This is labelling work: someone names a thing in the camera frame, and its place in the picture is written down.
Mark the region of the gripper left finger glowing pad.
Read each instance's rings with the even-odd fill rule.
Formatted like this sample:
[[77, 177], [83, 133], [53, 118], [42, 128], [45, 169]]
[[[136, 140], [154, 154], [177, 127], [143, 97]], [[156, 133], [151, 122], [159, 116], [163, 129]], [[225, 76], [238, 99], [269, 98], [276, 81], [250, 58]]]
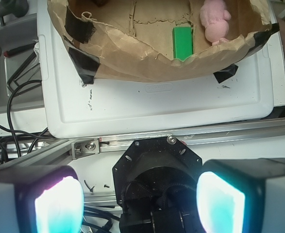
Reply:
[[84, 191], [70, 166], [0, 166], [0, 233], [78, 233]]

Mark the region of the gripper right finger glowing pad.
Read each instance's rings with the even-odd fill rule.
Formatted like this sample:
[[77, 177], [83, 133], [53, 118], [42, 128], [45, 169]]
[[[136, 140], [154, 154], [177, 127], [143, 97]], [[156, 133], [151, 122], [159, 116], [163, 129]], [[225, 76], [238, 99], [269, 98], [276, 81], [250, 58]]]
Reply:
[[285, 158], [208, 160], [196, 200], [207, 233], [285, 233]]

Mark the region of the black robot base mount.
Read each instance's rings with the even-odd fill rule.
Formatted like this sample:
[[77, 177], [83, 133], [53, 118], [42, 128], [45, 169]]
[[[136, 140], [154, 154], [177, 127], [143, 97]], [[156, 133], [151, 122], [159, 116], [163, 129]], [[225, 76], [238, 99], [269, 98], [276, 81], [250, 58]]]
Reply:
[[135, 140], [113, 166], [122, 233], [202, 233], [202, 159], [174, 136]]

